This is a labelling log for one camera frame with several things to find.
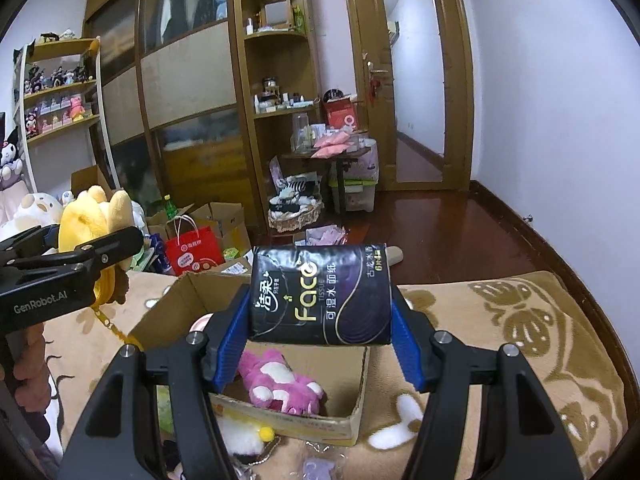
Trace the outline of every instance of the wooden door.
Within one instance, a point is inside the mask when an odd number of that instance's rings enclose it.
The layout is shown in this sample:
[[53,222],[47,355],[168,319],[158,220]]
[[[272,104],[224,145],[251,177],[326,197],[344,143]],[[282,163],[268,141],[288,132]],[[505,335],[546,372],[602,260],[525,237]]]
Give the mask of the wooden door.
[[468,189],[473,90],[462,0],[348,1],[360,122],[378,142],[380,188]]

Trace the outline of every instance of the small bag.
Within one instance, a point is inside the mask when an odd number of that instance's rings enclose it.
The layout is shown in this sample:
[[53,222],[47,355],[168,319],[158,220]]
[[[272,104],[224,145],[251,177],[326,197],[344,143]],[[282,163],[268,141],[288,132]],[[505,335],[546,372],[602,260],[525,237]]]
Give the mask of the small bag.
[[[225,262],[216,237],[210,227],[198,229],[190,216],[177,216],[178,235],[166,243],[166,256],[169,258],[176,276],[190,270],[202,272]],[[186,220],[193,225],[193,231],[180,233],[180,223]]]

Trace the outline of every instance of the sliding wardrobe door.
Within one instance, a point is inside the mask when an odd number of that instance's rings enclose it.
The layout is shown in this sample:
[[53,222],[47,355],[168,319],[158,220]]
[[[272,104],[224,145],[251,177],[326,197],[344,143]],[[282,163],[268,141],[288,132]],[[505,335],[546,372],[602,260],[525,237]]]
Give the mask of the sliding wardrobe door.
[[[92,36],[100,36],[102,45],[102,101],[119,183],[151,215],[162,201],[144,137],[134,65],[135,13],[136,0],[110,0],[87,27]],[[99,123],[93,128],[94,143],[100,143]],[[96,158],[104,169],[102,145],[99,151]]]
[[241,202],[247,223],[260,225],[226,5],[226,0],[141,0],[146,117],[178,206]]

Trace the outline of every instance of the yellow plush toy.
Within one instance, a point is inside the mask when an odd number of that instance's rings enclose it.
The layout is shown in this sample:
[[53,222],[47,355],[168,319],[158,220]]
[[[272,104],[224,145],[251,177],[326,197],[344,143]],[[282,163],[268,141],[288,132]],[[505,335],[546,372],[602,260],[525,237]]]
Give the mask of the yellow plush toy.
[[[100,186],[92,186],[65,207],[60,219],[58,250],[73,251],[95,238],[133,225],[131,199],[125,191],[117,191],[107,201],[104,190]],[[128,289],[126,270],[130,264],[131,258],[127,258],[100,272],[100,278],[94,285],[95,303],[91,306],[100,322],[124,342],[133,341],[111,323],[100,311],[100,306],[111,301],[124,302]]]

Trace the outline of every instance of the baseboard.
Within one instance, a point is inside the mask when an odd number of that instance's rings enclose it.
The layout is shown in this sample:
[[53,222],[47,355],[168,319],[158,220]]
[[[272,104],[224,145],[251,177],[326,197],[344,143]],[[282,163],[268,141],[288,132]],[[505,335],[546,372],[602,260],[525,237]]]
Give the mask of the baseboard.
[[554,248],[526,223],[513,209],[485,188],[477,180],[472,180],[469,193],[475,195],[476,200],[496,219],[504,221],[505,227],[510,226],[513,232],[524,238],[542,259],[550,266],[564,283],[564,288],[580,305],[591,326],[607,350],[616,371],[622,378],[625,387],[625,407],[628,423],[638,420],[640,415],[640,389],[625,349],[606,314],[588,291],[580,278],[569,265],[560,257]]
[[420,153],[430,164],[434,165],[440,171],[444,168],[444,157],[439,153],[434,152],[431,148],[427,148],[424,144],[421,144],[417,140],[409,137],[407,134],[397,132],[398,139],[402,140],[405,144],[411,147],[415,152]]

